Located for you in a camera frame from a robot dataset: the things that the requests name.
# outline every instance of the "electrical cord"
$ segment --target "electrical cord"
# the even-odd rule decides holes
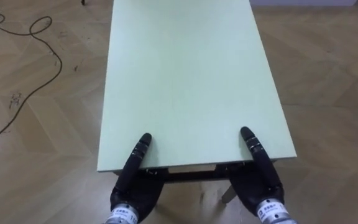
[[[2,18],[2,19],[0,20],[0,24],[1,24],[1,23],[3,23],[3,22],[5,21],[5,16],[2,15],[2,14],[0,14],[0,17]],[[33,27],[34,27],[37,23],[39,23],[40,21],[45,20],[45,19],[48,19],[47,25],[46,25],[44,28],[42,28],[42,29],[40,29],[40,30],[34,32],[34,31],[33,31]],[[24,34],[17,33],[17,32],[12,32],[12,31],[9,31],[9,30],[6,30],[6,29],[0,27],[0,30],[2,30],[2,31],[4,31],[4,32],[7,32],[8,34],[18,35],[18,36],[31,36],[31,37],[33,37],[35,40],[38,40],[39,42],[45,44],[45,45],[49,48],[49,50],[53,53],[53,55],[56,56],[56,58],[57,58],[58,61],[60,62],[59,70],[58,70],[58,72],[56,73],[56,75],[53,76],[50,80],[48,80],[48,81],[45,82],[44,84],[42,84],[42,85],[40,85],[39,87],[37,87],[37,88],[36,88],[35,90],[33,90],[32,92],[30,92],[30,94],[28,94],[28,95],[24,98],[23,102],[21,103],[21,105],[20,105],[19,108],[17,109],[17,111],[16,111],[16,113],[14,114],[13,118],[5,125],[5,127],[3,127],[3,128],[0,130],[0,135],[16,120],[17,116],[19,115],[19,113],[20,113],[21,109],[23,108],[24,104],[26,103],[26,101],[27,101],[34,93],[36,93],[37,91],[39,91],[39,90],[42,89],[43,87],[45,87],[45,86],[47,86],[48,84],[50,84],[51,82],[53,82],[54,79],[56,79],[56,78],[60,75],[60,73],[62,72],[62,69],[63,69],[62,59],[59,57],[59,55],[56,53],[56,51],[54,51],[54,49],[52,49],[52,47],[51,47],[46,41],[44,41],[43,39],[38,38],[38,37],[35,36],[36,34],[39,34],[39,33],[43,32],[43,31],[45,31],[46,29],[48,29],[48,28],[52,25],[52,22],[53,22],[53,20],[52,20],[52,18],[51,18],[50,16],[41,17],[41,18],[37,19],[36,21],[34,21],[34,22],[31,24],[31,26],[29,27],[29,32],[28,32],[28,33],[24,33]]]

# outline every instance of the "wooden floor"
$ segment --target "wooden floor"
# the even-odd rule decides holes
[[[0,136],[0,223],[103,223],[113,174],[96,173],[112,1],[0,0],[4,28],[44,34],[61,77],[25,104]],[[302,224],[358,223],[358,5],[255,7],[297,159],[278,161],[286,205]],[[30,37],[0,31],[0,129],[56,58]],[[227,182],[166,185],[144,223],[257,223]]]

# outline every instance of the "table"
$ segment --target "table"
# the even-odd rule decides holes
[[[98,171],[247,161],[250,127],[270,158],[295,157],[246,0],[115,0]]]

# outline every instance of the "table leg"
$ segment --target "table leg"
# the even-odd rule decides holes
[[[233,186],[230,185],[228,190],[222,195],[222,203],[229,203],[233,198],[237,196]]]

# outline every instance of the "robotic hand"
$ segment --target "robotic hand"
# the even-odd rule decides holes
[[[241,136],[254,159],[232,167],[229,180],[246,209],[263,224],[296,224],[284,207],[284,189],[270,158],[253,132],[243,127]]]
[[[262,224],[297,224],[284,207],[283,185],[265,149],[249,128],[241,135],[254,160],[225,167],[240,201]],[[168,169],[139,170],[151,138],[142,136],[119,175],[106,224],[138,224],[155,207]]]
[[[141,170],[126,192],[113,188],[111,214],[106,224],[137,224],[150,214],[164,186],[164,181],[148,177],[157,172],[161,174],[168,170]]]
[[[155,207],[164,181],[153,178],[168,169],[139,170],[152,136],[145,133],[130,154],[110,196],[110,217],[106,224],[138,224]]]

